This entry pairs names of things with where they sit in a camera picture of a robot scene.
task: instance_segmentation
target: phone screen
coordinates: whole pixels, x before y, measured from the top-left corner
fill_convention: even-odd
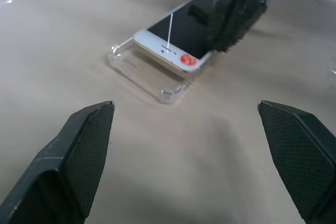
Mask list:
[[[200,24],[196,18],[190,16],[188,11],[192,5],[204,9],[212,8],[212,3],[213,0],[192,0],[181,7],[181,9],[175,11],[172,21],[170,43],[197,59],[201,59],[209,52],[212,48],[209,48],[206,43],[206,26]],[[170,19],[171,17],[169,15],[148,28],[148,31],[168,41]]]

